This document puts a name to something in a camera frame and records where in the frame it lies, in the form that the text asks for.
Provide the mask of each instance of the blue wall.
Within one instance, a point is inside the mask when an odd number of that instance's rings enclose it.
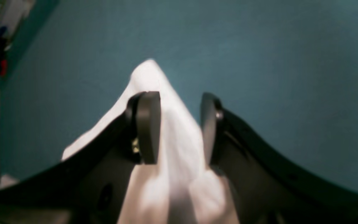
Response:
[[[356,0],[61,1],[2,84],[1,171],[58,163],[147,58],[196,119],[213,92],[282,154],[358,191]]]

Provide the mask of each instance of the black plastic part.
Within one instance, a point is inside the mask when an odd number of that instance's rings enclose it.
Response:
[[[203,132],[213,126],[209,122],[218,127],[214,134],[203,135],[204,142],[212,145],[204,151],[212,154],[209,163],[216,173],[229,179],[241,223],[278,222],[274,214],[287,224],[358,224],[358,193],[331,184],[280,155],[214,95],[204,94],[201,105]],[[205,108],[213,108],[219,119],[208,119],[211,112]]]
[[[136,128],[138,109],[142,111],[141,129]],[[116,223],[132,170],[146,160],[132,151],[132,141],[141,135],[145,139],[139,143],[142,154],[157,158],[158,149],[154,147],[158,144],[152,144],[159,142],[160,126],[148,124],[159,124],[156,120],[160,119],[158,93],[135,95],[128,101],[126,111],[76,154],[1,190],[0,223]]]

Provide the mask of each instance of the red object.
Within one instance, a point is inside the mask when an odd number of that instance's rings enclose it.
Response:
[[[1,61],[0,76],[4,77],[6,75],[6,71],[7,71],[7,60],[5,59]]]

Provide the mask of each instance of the hole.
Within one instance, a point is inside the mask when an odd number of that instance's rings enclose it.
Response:
[[[112,198],[112,185],[107,184],[106,186],[103,187],[103,189],[100,192],[100,196],[96,208],[99,211],[105,210],[110,204],[111,198]]]
[[[299,177],[298,177],[296,174],[294,174],[294,173],[290,173],[290,174],[288,175],[288,178],[289,178],[290,180],[293,180],[293,181],[296,181],[296,180],[299,179]]]

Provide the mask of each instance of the white fabric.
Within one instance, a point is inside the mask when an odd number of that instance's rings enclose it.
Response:
[[[63,153],[84,147],[126,108],[131,96],[159,91],[158,165],[135,166],[118,223],[238,223],[225,180],[207,169],[199,125],[153,60],[140,64],[115,105]]]

